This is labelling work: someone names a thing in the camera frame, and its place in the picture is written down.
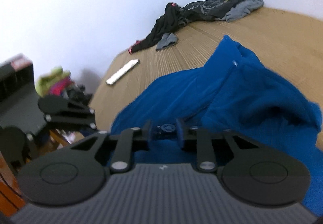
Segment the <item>small grey cloth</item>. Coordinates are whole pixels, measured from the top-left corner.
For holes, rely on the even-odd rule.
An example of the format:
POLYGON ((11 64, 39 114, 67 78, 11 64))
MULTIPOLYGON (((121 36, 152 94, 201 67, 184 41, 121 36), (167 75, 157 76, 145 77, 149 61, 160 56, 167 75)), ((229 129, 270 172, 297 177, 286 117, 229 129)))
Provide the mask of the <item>small grey cloth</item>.
POLYGON ((174 33, 165 33, 157 43, 156 50, 162 50, 176 45, 178 37, 174 33))

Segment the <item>blue jacket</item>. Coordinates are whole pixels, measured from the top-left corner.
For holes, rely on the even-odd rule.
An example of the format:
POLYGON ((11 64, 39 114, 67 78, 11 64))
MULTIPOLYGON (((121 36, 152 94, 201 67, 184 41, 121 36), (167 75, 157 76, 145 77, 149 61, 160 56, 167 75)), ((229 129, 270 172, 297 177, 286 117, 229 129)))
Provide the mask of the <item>blue jacket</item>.
POLYGON ((303 204, 322 214, 322 152, 315 146, 320 106, 251 50, 224 36, 203 67, 153 81, 117 115, 111 133, 147 121, 173 124, 178 118, 211 132, 237 131, 299 159, 311 174, 303 204))

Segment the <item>white smartphone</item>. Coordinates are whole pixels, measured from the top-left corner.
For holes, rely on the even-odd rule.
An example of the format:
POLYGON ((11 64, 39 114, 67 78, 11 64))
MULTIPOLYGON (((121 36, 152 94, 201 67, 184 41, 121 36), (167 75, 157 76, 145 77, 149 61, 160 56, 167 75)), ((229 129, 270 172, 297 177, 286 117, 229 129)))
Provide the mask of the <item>white smartphone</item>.
POLYGON ((106 84, 113 86, 118 80, 120 80, 126 73, 132 70, 135 66, 140 63, 139 59, 132 59, 128 61, 123 67, 116 71, 112 76, 106 80, 106 84))

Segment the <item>grey t-shirt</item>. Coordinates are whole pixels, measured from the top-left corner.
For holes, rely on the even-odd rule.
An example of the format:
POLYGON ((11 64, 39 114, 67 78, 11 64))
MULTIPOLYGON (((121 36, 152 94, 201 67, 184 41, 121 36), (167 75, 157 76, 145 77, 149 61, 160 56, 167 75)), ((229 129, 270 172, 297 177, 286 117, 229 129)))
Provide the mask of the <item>grey t-shirt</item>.
POLYGON ((231 8, 231 10, 219 20, 233 22, 242 19, 245 16, 251 14, 253 11, 263 7, 263 5, 263 0, 244 0, 243 2, 237 4, 235 7, 231 8))

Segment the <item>colourful clothes pile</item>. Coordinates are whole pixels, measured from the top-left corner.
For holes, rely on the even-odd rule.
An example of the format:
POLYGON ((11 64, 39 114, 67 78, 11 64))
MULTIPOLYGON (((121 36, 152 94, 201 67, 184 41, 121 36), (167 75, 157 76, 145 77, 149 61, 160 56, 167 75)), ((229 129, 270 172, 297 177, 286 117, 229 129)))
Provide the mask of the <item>colourful clothes pile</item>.
POLYGON ((93 94, 87 93, 85 86, 71 79, 71 72, 56 67, 50 73, 40 76, 35 83, 39 96, 60 96, 68 100, 88 106, 93 94))

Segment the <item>black patterned shirt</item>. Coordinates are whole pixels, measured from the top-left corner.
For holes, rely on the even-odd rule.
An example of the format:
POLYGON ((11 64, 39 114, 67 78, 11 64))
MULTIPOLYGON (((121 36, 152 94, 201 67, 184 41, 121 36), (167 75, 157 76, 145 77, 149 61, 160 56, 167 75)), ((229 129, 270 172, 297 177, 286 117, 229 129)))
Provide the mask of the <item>black patterned shirt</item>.
POLYGON ((187 4, 180 9, 187 19, 213 21, 223 19, 236 5, 245 0, 203 0, 187 4))

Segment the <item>orange stool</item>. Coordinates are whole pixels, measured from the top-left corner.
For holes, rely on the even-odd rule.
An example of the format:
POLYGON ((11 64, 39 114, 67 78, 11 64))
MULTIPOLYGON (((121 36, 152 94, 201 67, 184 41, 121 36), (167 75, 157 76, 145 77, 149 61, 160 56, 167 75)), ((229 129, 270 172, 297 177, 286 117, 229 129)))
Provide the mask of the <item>orange stool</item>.
MULTIPOLYGON (((36 150, 40 155, 56 151, 69 145, 69 142, 57 130, 49 131, 49 139, 36 150)), ((14 215, 25 205, 16 177, 1 155, 1 213, 7 217, 14 215)))

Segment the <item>black garment pink trim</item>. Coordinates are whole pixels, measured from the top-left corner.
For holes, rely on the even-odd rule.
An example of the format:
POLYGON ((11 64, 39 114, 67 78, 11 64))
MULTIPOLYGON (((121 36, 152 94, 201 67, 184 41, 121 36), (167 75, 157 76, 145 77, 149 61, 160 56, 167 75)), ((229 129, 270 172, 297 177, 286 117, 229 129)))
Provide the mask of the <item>black garment pink trim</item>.
POLYGON ((129 47, 128 52, 135 52, 150 48, 156 45, 166 33, 174 33, 184 27, 187 21, 183 17, 181 7, 176 3, 167 3, 164 14, 160 16, 151 32, 143 40, 137 40, 129 47))

